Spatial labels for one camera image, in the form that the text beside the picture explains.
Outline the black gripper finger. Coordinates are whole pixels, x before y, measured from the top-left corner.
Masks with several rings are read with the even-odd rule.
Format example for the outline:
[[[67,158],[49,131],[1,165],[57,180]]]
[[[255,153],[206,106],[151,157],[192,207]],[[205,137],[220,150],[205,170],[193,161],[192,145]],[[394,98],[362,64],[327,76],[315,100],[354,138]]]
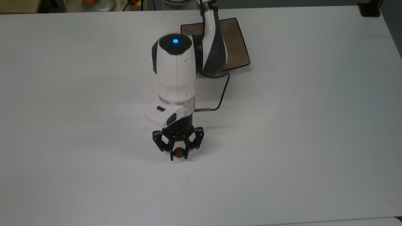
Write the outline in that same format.
[[[204,135],[205,133],[202,127],[192,127],[190,130],[184,133],[185,159],[188,158],[190,150],[200,148]]]
[[[170,160],[174,160],[173,148],[175,145],[175,138],[169,130],[162,129],[161,131],[153,131],[152,140],[161,152],[168,153],[170,155]]]

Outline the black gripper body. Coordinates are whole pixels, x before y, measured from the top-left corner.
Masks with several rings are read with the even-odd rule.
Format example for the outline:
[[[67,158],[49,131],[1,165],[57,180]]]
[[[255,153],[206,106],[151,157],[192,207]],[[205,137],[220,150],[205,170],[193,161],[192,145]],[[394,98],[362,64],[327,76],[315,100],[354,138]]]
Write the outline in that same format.
[[[184,117],[167,128],[163,129],[163,136],[168,140],[168,143],[163,143],[166,148],[172,148],[176,141],[183,141],[186,148],[194,148],[195,142],[190,141],[190,136],[195,134],[193,126],[193,114]]]

